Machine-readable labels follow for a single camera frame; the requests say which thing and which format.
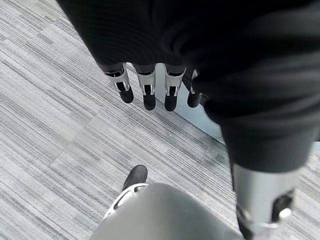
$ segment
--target black cloth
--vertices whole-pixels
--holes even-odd
[[[100,65],[200,70],[193,88],[232,162],[302,166],[320,130],[320,2],[58,0]]]

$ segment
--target silver metal joint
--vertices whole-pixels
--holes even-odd
[[[128,72],[127,72],[127,68],[126,68],[126,64],[124,63],[122,65],[123,67],[123,73],[120,76],[109,76],[109,79],[113,82],[115,89],[117,89],[119,92],[121,92],[121,90],[119,89],[117,83],[122,83],[124,86],[124,89],[126,91],[129,91],[130,89],[130,81],[129,81],[129,77],[128,77]]]
[[[186,69],[184,69],[183,73],[178,76],[169,75],[167,69],[165,69],[164,72],[165,72],[165,78],[164,78],[165,95],[170,96],[170,87],[175,87],[174,96],[176,97],[178,95],[181,82],[186,72]]]
[[[150,85],[150,94],[154,95],[155,94],[155,87],[156,87],[156,71],[153,71],[151,74],[148,75],[142,75],[137,73],[138,76],[138,80],[139,80],[139,84],[140,84],[140,88],[142,90],[142,94],[144,96],[147,95],[146,93],[146,86]]]
[[[259,172],[233,164],[236,215],[251,240],[272,239],[292,215],[294,190],[301,168],[290,172]]]

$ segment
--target gray carpet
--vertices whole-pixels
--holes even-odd
[[[0,0],[0,239],[87,239],[136,164],[237,229],[225,147],[157,102],[124,104],[53,0]],[[279,239],[319,239],[320,156]]]

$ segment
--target robotic finger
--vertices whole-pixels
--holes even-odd
[[[113,82],[115,89],[119,92],[121,99],[130,104],[134,100],[128,72],[125,63],[117,63],[113,65],[99,65],[105,75]]]
[[[192,80],[195,79],[196,77],[198,77],[198,71],[195,69],[193,70],[193,74],[192,74]],[[201,92],[195,92],[194,89],[192,88],[192,82],[191,82],[191,87],[190,87],[190,92],[189,92],[189,96],[188,96],[188,106],[190,108],[195,108],[199,105],[200,101],[202,98],[202,93]]]
[[[165,64],[165,100],[164,107],[172,112],[177,106],[177,96],[186,68]]]
[[[155,64],[137,65],[133,64],[138,76],[139,85],[143,94],[143,104],[145,109],[151,111],[156,107],[156,72]]]

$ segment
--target black fingertip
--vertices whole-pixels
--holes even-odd
[[[172,112],[173,110],[176,109],[177,106],[177,97],[174,95],[170,95],[170,96],[165,96],[164,99],[164,108],[168,111],[168,112]]]
[[[150,94],[146,94],[143,96],[143,104],[145,109],[147,109],[148,111],[151,111],[153,109],[155,109],[156,107],[156,95],[150,95]]]
[[[128,91],[121,91],[120,97],[126,104],[132,103],[134,100],[134,93],[132,92],[131,86]]]
[[[187,100],[188,106],[190,108],[197,107],[201,101],[201,97],[202,97],[202,94],[198,92],[196,92],[195,94],[192,94],[191,92],[189,92],[189,96]]]

